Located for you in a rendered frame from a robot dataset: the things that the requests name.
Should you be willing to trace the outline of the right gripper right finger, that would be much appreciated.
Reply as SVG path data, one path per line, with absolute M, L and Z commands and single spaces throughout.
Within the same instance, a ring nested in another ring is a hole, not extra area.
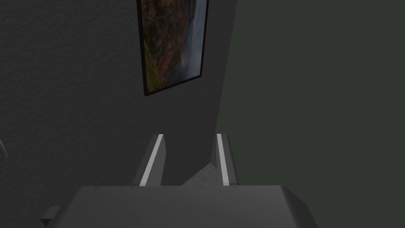
M 216 135 L 216 167 L 219 185 L 240 185 L 230 137 L 227 134 Z

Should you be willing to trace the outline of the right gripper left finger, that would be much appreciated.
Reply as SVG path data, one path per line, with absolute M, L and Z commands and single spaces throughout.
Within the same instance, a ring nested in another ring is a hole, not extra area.
M 154 134 L 137 170 L 133 186 L 160 186 L 165 165 L 166 146 L 163 134 Z

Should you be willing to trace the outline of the black framed landscape picture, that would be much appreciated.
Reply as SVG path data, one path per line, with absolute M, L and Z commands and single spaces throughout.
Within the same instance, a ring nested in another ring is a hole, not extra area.
M 209 1 L 136 0 L 145 96 L 202 76 Z

